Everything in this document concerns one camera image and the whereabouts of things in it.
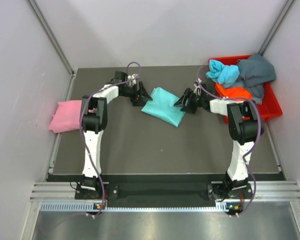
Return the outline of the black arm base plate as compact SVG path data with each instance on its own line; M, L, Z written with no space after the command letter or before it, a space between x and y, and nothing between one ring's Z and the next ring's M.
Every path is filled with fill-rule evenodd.
M250 199L252 188L240 188L232 192L226 191L221 183L204 182L155 182L155 183L109 183L105 186L105 199L107 201L128 201L154 204L155 201L185 201L194 200L221 201L225 199Z

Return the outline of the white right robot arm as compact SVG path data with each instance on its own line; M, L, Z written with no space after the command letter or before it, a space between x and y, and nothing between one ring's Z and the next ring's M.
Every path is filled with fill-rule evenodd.
M255 102L246 97L238 100L221 97L213 83L196 82L194 89L187 88L174 106L185 113L194 114L198 108L203 108L228 118L228 131L233 141L231 161L222 183L210 184L209 197L222 202L250 191L251 155L264 132Z

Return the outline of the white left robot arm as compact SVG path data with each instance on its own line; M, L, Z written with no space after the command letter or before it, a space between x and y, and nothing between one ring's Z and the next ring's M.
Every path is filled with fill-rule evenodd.
M135 107L143 107L153 98L146 91L140 75L116 71L114 78L100 90L82 97L80 112L80 134L84 144L83 180L80 187L92 198L99 198L104 191L100 180L101 142L108 124L108 104L117 97L129 98Z

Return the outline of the teal t shirt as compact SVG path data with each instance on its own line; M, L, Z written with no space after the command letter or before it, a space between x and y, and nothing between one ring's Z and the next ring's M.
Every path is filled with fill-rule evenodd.
M141 111L177 128L185 115L179 107L174 106L179 98L161 87L154 88L150 96L152 100Z

